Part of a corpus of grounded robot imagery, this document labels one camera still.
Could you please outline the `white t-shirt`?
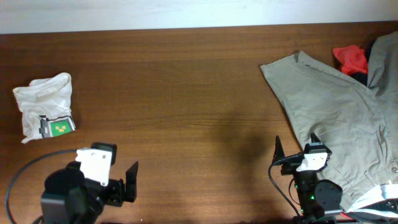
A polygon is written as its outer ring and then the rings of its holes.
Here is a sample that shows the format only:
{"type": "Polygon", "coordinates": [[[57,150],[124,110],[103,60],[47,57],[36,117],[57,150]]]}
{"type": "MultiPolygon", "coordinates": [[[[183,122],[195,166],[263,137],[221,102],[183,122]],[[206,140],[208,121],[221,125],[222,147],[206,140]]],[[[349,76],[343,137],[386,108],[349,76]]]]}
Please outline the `white t-shirt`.
{"type": "Polygon", "coordinates": [[[76,130],[72,118],[72,77],[59,73],[52,78],[32,80],[13,89],[22,113],[23,144],[53,138],[76,130]]]}

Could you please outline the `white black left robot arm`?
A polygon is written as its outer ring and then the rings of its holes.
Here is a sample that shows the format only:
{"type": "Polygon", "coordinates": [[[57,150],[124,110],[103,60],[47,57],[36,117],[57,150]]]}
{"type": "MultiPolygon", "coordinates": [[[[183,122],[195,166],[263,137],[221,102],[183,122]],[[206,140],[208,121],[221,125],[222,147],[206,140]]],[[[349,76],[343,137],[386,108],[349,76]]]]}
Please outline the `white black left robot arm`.
{"type": "Polygon", "coordinates": [[[77,149],[74,161],[50,174],[40,199],[43,222],[94,223],[105,206],[135,202],[139,163],[128,168],[124,180],[110,179],[116,154],[117,145],[94,142],[77,149]]]}

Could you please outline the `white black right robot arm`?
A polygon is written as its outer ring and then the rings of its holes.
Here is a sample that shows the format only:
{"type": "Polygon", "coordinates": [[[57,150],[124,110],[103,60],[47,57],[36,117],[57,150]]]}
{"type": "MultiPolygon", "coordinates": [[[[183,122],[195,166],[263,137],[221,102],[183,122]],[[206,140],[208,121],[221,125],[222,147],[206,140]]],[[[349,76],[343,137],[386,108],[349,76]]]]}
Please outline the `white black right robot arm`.
{"type": "Polygon", "coordinates": [[[327,167],[331,155],[332,151],[319,140],[315,133],[310,134],[310,142],[305,145],[302,152],[291,156],[284,154],[280,137],[275,138],[275,151],[268,175],[271,183],[295,211],[294,223],[338,222],[336,216],[342,212],[340,203],[343,190],[338,184],[328,179],[318,178],[318,173],[327,167]],[[275,166],[281,167],[282,175],[292,176],[289,185],[295,187],[300,208],[295,207],[292,200],[273,180],[271,170],[275,166]]]}

